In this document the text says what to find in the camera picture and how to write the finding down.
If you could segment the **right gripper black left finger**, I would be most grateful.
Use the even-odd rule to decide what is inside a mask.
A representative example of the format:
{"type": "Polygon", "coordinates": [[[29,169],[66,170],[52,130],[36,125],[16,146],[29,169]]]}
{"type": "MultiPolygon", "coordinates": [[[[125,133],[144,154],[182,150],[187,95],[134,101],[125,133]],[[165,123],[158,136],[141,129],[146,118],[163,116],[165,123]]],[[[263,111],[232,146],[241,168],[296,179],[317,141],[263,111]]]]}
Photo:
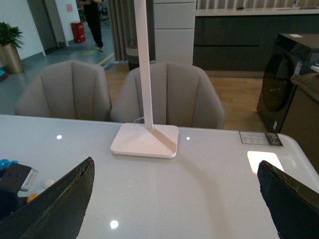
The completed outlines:
{"type": "Polygon", "coordinates": [[[94,160],[88,157],[0,223],[2,239],[75,239],[91,198],[94,160]]]}

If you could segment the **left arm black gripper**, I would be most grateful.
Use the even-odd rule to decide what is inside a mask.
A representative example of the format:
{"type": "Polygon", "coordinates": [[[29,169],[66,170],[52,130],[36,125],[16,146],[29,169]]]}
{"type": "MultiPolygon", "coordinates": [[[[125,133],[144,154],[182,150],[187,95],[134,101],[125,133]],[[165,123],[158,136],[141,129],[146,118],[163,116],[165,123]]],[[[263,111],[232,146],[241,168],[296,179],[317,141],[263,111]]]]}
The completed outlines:
{"type": "Polygon", "coordinates": [[[17,193],[0,190],[0,220],[12,214],[21,206],[17,193]]]}

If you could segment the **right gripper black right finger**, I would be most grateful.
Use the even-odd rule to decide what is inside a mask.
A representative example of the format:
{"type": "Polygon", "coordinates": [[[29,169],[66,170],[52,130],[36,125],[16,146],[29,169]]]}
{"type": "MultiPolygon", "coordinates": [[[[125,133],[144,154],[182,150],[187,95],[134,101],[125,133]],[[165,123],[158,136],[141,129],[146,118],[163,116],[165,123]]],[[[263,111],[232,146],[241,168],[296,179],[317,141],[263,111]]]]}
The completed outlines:
{"type": "Polygon", "coordinates": [[[319,194],[263,160],[257,172],[261,195],[281,239],[319,237],[319,194]]]}

